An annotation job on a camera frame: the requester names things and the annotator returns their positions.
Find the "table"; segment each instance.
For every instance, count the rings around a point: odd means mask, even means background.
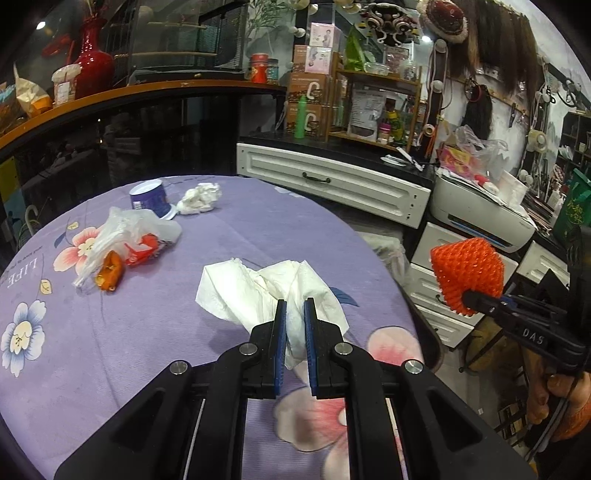
[[[235,257],[258,269],[307,260],[337,289],[350,325],[346,339],[380,360],[421,358],[397,286],[347,224],[312,200],[257,179],[172,177],[165,181],[169,199],[200,181],[220,184],[216,209],[177,215],[178,243],[127,269],[112,294],[76,290],[72,281],[109,207],[130,207],[133,185],[52,221],[0,278],[0,347],[8,366],[0,369],[0,412],[46,478],[171,361],[214,361],[248,340],[245,329],[195,303],[207,264]],[[14,317],[22,320],[17,327]],[[243,478],[348,478],[344,401],[312,399],[300,379],[306,368],[286,372],[277,401],[249,402]]]

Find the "white drawer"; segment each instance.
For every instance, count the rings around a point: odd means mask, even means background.
[[[279,148],[239,143],[236,162],[239,175],[318,195],[413,228],[419,226],[431,193],[384,173]]]
[[[560,281],[564,285],[568,285],[570,275],[567,264],[545,248],[532,242],[517,268],[517,273],[529,278],[531,281],[540,283],[548,269],[552,269]]]
[[[445,228],[440,227],[439,225],[435,225],[434,223],[427,222],[425,230],[421,235],[421,240],[418,243],[417,249],[413,255],[412,262],[414,264],[420,265],[421,267],[428,268],[429,270],[433,269],[431,265],[431,249],[434,247],[438,247],[439,245],[446,245],[452,244],[454,242],[461,242],[465,240],[465,236],[458,235],[455,232],[447,230]],[[503,265],[505,266],[505,273],[504,273],[504,283],[507,283],[511,278],[511,275],[515,272],[517,268],[517,262],[505,257],[504,255],[499,254]]]
[[[417,308],[437,332],[444,345],[448,347],[457,347],[457,344],[473,330],[472,326],[458,322],[439,312],[434,312],[420,305],[417,305]]]
[[[439,283],[431,270],[427,270],[419,265],[410,264],[409,277],[410,280],[407,284],[406,292],[414,304],[422,305],[458,322],[468,323],[470,325],[476,325],[483,317],[482,313],[475,313],[471,317],[466,317],[451,311],[443,299]]]

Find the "wig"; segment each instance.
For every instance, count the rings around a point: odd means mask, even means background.
[[[488,140],[491,134],[492,99],[485,85],[472,85],[466,105],[462,126],[468,125],[481,140]]]

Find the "shelf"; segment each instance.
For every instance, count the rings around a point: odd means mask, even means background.
[[[370,140],[364,140],[363,138],[356,138],[356,137],[350,137],[349,135],[347,135],[346,132],[331,132],[329,133],[330,137],[336,137],[336,138],[344,138],[346,140],[353,140],[355,142],[361,142],[364,143],[366,145],[373,145],[374,147],[382,147],[385,148],[387,150],[392,150],[397,152],[398,151],[398,147],[392,147],[390,145],[382,145],[381,143],[377,143],[377,142],[372,142]]]
[[[375,73],[354,72],[353,70],[345,69],[336,69],[336,73],[340,73],[354,82],[364,82],[366,85],[376,86],[381,89],[404,89],[404,93],[408,92],[409,95],[413,96],[416,94],[417,88],[421,85],[421,82],[412,82],[391,75],[377,75]]]
[[[197,95],[285,95],[285,87],[246,80],[167,80],[140,83],[107,90],[56,106],[29,119],[0,137],[0,163],[32,138],[62,125],[85,119],[89,115],[118,108],[134,102],[159,98],[183,98]]]

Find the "hair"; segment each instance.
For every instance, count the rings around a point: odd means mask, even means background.
[[[460,44],[449,45],[449,71],[452,77],[458,78],[466,73],[476,74],[476,67],[480,63],[478,57],[478,21],[476,17],[475,0],[454,0],[462,9],[468,24],[468,38]]]
[[[501,80],[505,93],[511,93],[517,88],[517,43],[515,41],[515,29],[513,28],[513,14],[508,8],[499,7],[501,17]]]
[[[470,91],[462,126],[468,125],[481,140],[491,134],[492,99],[485,85],[474,85]]]
[[[492,0],[478,1],[478,54],[482,63],[501,63],[501,7]]]
[[[520,80],[525,82],[527,98],[530,104],[530,118],[534,114],[534,96],[543,83],[542,67],[538,64],[538,51],[534,33],[531,31],[530,21],[525,15],[519,16],[518,63],[521,71]]]

